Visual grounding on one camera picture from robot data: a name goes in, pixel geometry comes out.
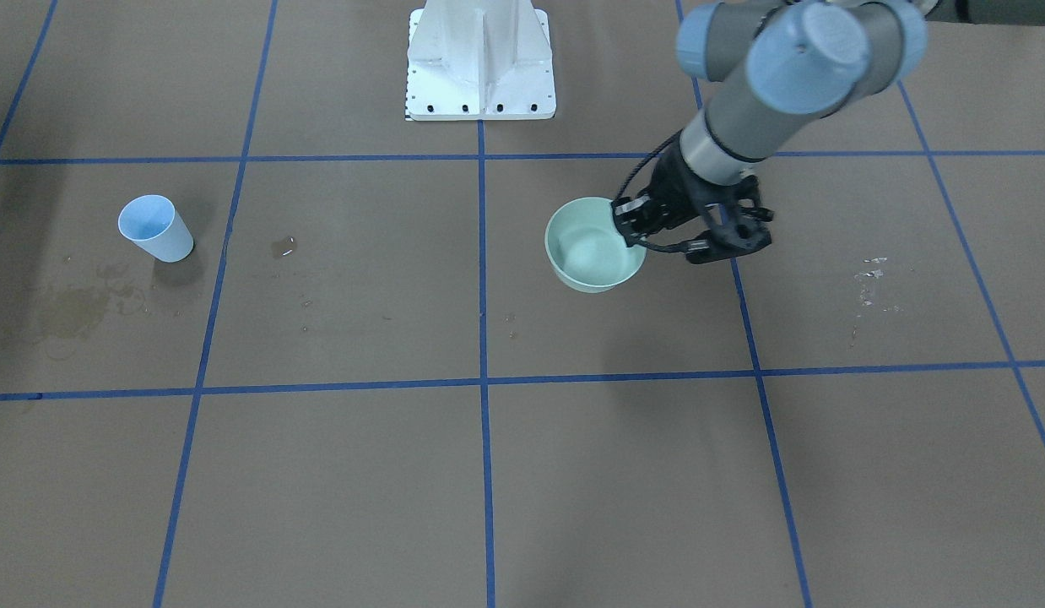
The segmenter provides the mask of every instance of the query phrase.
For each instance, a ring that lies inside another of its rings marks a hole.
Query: cable
[[[638,176],[638,171],[643,170],[644,166],[646,166],[650,161],[653,161],[653,159],[657,158],[657,156],[660,155],[663,150],[668,148],[668,146],[672,145],[672,143],[676,141],[676,138],[679,138],[679,136],[680,131],[677,131],[676,134],[670,135],[665,142],[660,143],[660,146],[657,146],[653,151],[644,157],[643,160],[634,166],[634,169],[631,169],[631,172],[627,174],[627,179],[624,180],[623,184],[621,184],[620,189],[617,190],[617,195],[613,196],[612,201],[620,201],[621,196],[624,196],[624,192],[626,192],[628,184],[631,184],[631,180],[634,180],[634,177]],[[634,244],[643,245],[650,251],[656,251],[659,254],[684,254],[688,252],[688,242],[679,242],[676,244],[655,244],[641,238],[633,238],[632,240],[634,240]]]

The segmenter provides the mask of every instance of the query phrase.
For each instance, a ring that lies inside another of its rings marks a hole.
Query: brown floor
[[[1045,607],[1044,30],[933,24],[772,247],[586,296],[542,230],[692,118],[676,0],[539,0],[557,116],[484,125],[402,120],[419,2],[273,6],[0,0],[1,608]]]

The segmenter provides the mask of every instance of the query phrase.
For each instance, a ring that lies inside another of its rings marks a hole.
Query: light blue joint cap
[[[827,2],[789,7],[747,53],[747,81],[763,103],[785,114],[814,114],[842,100],[867,71],[867,32]]]
[[[688,76],[711,81],[706,76],[706,42],[714,13],[720,5],[722,5],[720,0],[703,4],[683,17],[680,31],[676,34],[676,59],[680,62],[680,69],[688,73]]]
[[[920,65],[920,60],[924,59],[924,53],[928,50],[928,24],[924,22],[924,16],[908,0],[873,0],[874,3],[885,5],[898,17],[898,22],[902,25],[902,63],[898,66],[898,73],[889,85],[908,76],[913,69]]]

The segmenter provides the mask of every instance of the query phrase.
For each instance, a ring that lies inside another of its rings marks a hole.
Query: blue tape line
[[[16,109],[20,107],[20,100],[24,97],[24,90],[28,88],[28,79],[31,77],[31,72],[36,69],[36,62],[39,61],[39,54],[42,53],[43,43],[46,42],[46,34],[49,32],[49,26],[53,20],[53,11],[55,10],[56,0],[50,0],[49,8],[46,11],[46,19],[43,20],[43,27],[39,30],[36,47],[31,50],[31,59],[28,60],[28,67],[25,67],[24,75],[20,77],[20,86],[16,88],[16,94],[13,95],[13,103],[9,103],[8,112],[5,114],[5,121],[1,123],[0,153],[1,146],[5,143],[5,137],[8,135],[8,128],[13,126],[13,117],[16,116]]]
[[[1017,367],[1020,368],[1045,368],[1045,359],[1031,360],[1031,361],[1019,361]]]
[[[249,162],[477,161],[475,154],[338,154],[250,156]]]
[[[263,74],[268,69],[268,53],[271,50],[271,36],[275,30],[275,15],[279,8],[279,0],[272,0],[271,10],[268,13],[268,28],[264,31],[263,47],[260,50],[260,66],[257,69],[256,86],[253,87],[253,102],[249,108],[249,119],[245,126],[245,143],[241,147],[241,157],[249,155],[249,146],[253,141],[253,127],[256,125],[257,107],[260,102],[260,89],[263,86]],[[166,592],[166,579],[169,576],[170,554],[173,549],[173,539],[177,535],[178,517],[182,512],[182,496],[184,493],[184,482],[188,470],[188,459],[191,457],[191,445],[195,436],[195,419],[200,415],[201,396],[203,395],[204,380],[207,377],[207,361],[211,354],[211,340],[214,336],[214,323],[218,314],[218,301],[222,300],[222,282],[226,278],[226,251],[230,247],[230,237],[234,231],[234,218],[237,215],[237,204],[241,196],[241,185],[245,181],[246,161],[241,161],[237,166],[237,178],[234,181],[234,195],[230,201],[230,214],[226,219],[226,234],[222,238],[222,254],[218,257],[218,270],[214,278],[214,291],[211,294],[211,308],[207,317],[207,328],[204,330],[204,346],[201,351],[200,369],[195,373],[195,392],[191,397],[191,406],[188,407],[188,424],[186,427],[186,440],[182,446],[182,464],[178,467],[177,482],[173,486],[173,501],[170,505],[170,519],[166,528],[166,540],[163,543],[163,557],[159,563],[159,579],[156,582],[156,597],[153,608],[161,608],[163,595]]]
[[[489,428],[488,247],[485,230],[485,121],[477,121],[477,249],[479,249],[479,351],[481,366],[481,467],[485,481],[485,605],[496,606],[495,530],[492,511],[492,438]]]
[[[924,156],[921,150],[782,150],[773,156],[842,158],[861,156]]]
[[[973,271],[973,276],[977,278],[977,287],[981,290],[981,296],[984,298],[985,306],[989,308],[989,314],[992,315],[992,324],[996,328],[996,333],[999,334],[999,342],[1002,343],[1002,349],[1006,353],[1006,360],[1009,363],[1009,366],[1012,366],[1014,380],[1017,381],[1017,385],[1019,385],[1019,389],[1021,390],[1021,397],[1025,400],[1025,407],[1029,411],[1029,416],[1031,416],[1032,423],[1037,427],[1037,432],[1040,435],[1040,442],[1043,443],[1045,452],[1045,428],[1043,421],[1040,420],[1040,412],[1037,412],[1037,405],[1032,401],[1032,396],[1029,394],[1027,385],[1025,385],[1025,378],[1021,375],[1021,367],[1017,365],[1017,358],[1014,357],[1014,350],[1012,349],[1012,346],[1009,346],[1009,340],[1006,337],[1006,332],[1003,330],[998,311],[996,310],[995,304],[992,302],[992,294],[989,293],[984,276],[982,276],[981,268],[977,265],[977,258],[974,257],[973,250],[969,245],[969,240],[966,238],[966,230],[961,228],[961,223],[958,219],[958,212],[955,210],[954,202],[951,200],[951,193],[946,188],[946,182],[943,180],[943,173],[939,172],[938,164],[935,162],[935,157],[932,154],[931,147],[928,145],[928,138],[924,135],[924,128],[920,125],[920,118],[916,116],[915,109],[912,108],[912,99],[909,97],[908,91],[905,90],[903,81],[898,83],[898,89],[902,92],[902,99],[905,100],[905,109],[909,112],[909,118],[912,119],[912,126],[915,127],[916,138],[920,138],[920,145],[924,147],[924,153],[928,155],[928,163],[931,165],[932,174],[935,177],[935,184],[938,185],[938,191],[943,194],[943,203],[946,205],[946,211],[950,213],[951,223],[954,224],[954,230],[958,234],[958,240],[961,242],[961,250],[966,253],[966,259],[969,262],[970,268]]]
[[[1045,359],[1017,361],[1021,368],[1045,368]],[[762,369],[764,377],[842,376],[842,374],[925,373],[1009,369],[1008,361],[958,361],[951,364],[911,364],[814,368]],[[585,384],[596,381],[679,381],[719,380],[728,377],[754,377],[754,370],[674,371],[653,373],[568,374],[568,376],[488,377],[489,385]],[[480,377],[435,378],[435,380],[323,381],[309,384],[206,385],[202,395],[256,395],[277,393],[346,393],[351,390],[446,389],[457,385],[481,385]],[[55,390],[47,393],[0,393],[1,401],[38,401],[63,399],[117,399],[127,397],[188,397],[193,388],[125,390]]]
[[[645,158],[647,153],[488,154],[485,161],[588,161],[588,159]]]
[[[491,385],[518,384],[584,384],[591,381],[672,381],[672,380],[715,380],[722,377],[754,377],[751,370],[686,371],[659,373],[594,373],[576,376],[521,376],[491,377]]]
[[[352,390],[445,389],[451,385],[481,385],[480,378],[452,380],[325,381],[315,384],[206,385],[204,395],[261,395],[273,393],[348,393]]]
[[[820,368],[790,368],[790,369],[765,369],[762,375],[765,377],[789,377],[789,376],[840,376],[840,374],[855,373],[918,373],[930,371],[969,371],[985,369],[1009,369],[1008,361],[971,361],[957,364],[912,364],[893,366],[849,366],[849,367],[820,367]]]
[[[701,107],[700,93],[696,104]],[[1045,150],[932,150],[933,156],[1045,156]],[[487,154],[485,161],[587,161],[587,159],[638,159],[647,153],[551,153],[551,154]],[[923,150],[781,150],[776,157],[886,157],[925,156]],[[100,157],[100,158],[1,158],[0,165],[167,165],[193,162],[377,162],[377,161],[477,161],[477,154],[427,155],[268,155],[268,156],[163,156],[163,157]]]
[[[192,389],[52,390],[48,393],[0,393],[0,401],[65,399],[121,399],[130,397],[188,397]]]
[[[804,555],[800,551],[800,535],[797,534],[796,519],[792,514],[792,500],[789,499],[788,484],[785,482],[785,465],[782,463],[781,450],[777,447],[777,434],[770,416],[770,398],[766,396],[766,383],[763,381],[762,366],[759,365],[759,350],[754,343],[754,331],[751,328],[751,315],[747,309],[747,298],[744,294],[744,281],[740,276],[740,265],[736,259],[728,261],[732,266],[732,278],[736,284],[736,297],[740,300],[740,314],[744,323],[744,334],[747,337],[747,350],[751,357],[751,371],[754,376],[754,388],[759,393],[759,404],[762,405],[762,419],[766,423],[766,440],[770,443],[770,458],[774,462],[774,473],[777,477],[777,490],[782,496],[782,510],[785,512],[785,525],[788,528],[789,545],[792,546],[792,559],[796,563],[796,574],[800,581],[800,595],[805,608],[812,608],[811,588],[808,585],[808,570],[804,565]]]
[[[1045,156],[1045,150],[931,150],[932,156]]]
[[[186,424],[186,438],[182,444],[182,462],[178,465],[178,477],[173,485],[173,500],[170,501],[170,517],[166,522],[166,540],[163,542],[163,557],[159,561],[159,579],[156,581],[156,595],[152,602],[153,608],[163,606],[163,595],[166,592],[166,577],[170,570],[170,557],[173,554],[173,538],[178,531],[178,516],[182,512],[182,496],[184,494],[184,481],[188,474],[188,458],[191,454],[191,440],[195,436],[195,419],[200,415],[200,394],[191,398],[191,406],[188,407],[188,422]]]
[[[238,162],[239,156],[144,156],[127,158],[5,158],[0,165],[168,165],[183,162]]]

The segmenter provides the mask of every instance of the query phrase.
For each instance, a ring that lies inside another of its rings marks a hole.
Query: stain
[[[863,259],[865,264],[882,264],[888,258],[869,258]],[[873,271],[866,271],[863,273],[857,273],[855,279],[861,285],[861,306],[874,306],[876,301],[876,294],[878,291],[878,281],[884,276],[882,268],[875,268]]]
[[[859,330],[859,323],[854,321],[854,330],[850,334],[850,348],[857,346],[857,331]]]
[[[83,342],[102,323],[107,314],[134,315],[147,310],[143,289],[125,280],[127,264],[95,268],[102,285],[73,285],[63,288],[47,285],[33,297],[36,311],[24,330],[28,344],[41,346],[51,360],[71,358]]]
[[[294,237],[286,237],[271,243],[271,257],[275,259],[285,258],[298,250],[298,241]]]

